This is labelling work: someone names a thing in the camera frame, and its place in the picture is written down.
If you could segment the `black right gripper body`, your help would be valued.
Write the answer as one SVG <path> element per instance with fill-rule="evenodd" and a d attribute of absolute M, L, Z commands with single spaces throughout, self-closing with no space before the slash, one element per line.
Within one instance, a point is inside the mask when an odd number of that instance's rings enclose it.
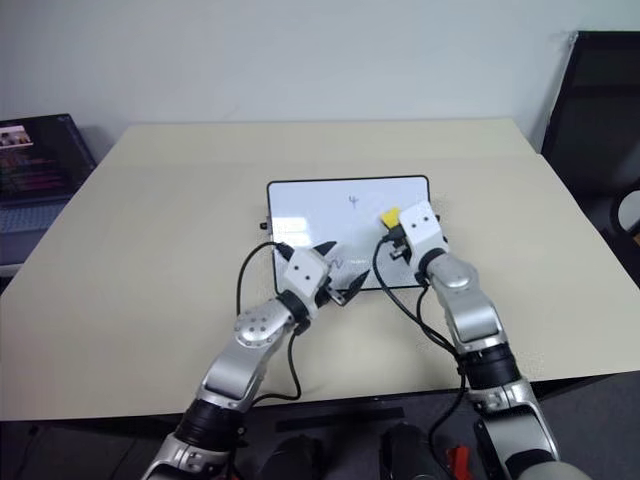
<path fill-rule="evenodd" d="M 392 250 L 389 253 L 390 258 L 393 261 L 403 259 L 407 264 L 409 264 L 411 260 L 411 250 L 407 241 L 405 230 L 403 236 L 387 236 L 387 239 L 392 244 Z"/>

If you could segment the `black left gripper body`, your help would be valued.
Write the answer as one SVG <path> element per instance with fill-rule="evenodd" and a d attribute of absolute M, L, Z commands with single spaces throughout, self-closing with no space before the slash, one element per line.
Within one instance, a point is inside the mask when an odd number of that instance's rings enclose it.
<path fill-rule="evenodd" d="M 333 286 L 331 277 L 331 261 L 316 252 L 315 257 L 319 265 L 318 279 L 316 280 L 315 305 L 323 307 L 327 303 L 335 303 L 338 306 L 345 306 L 346 296 Z"/>

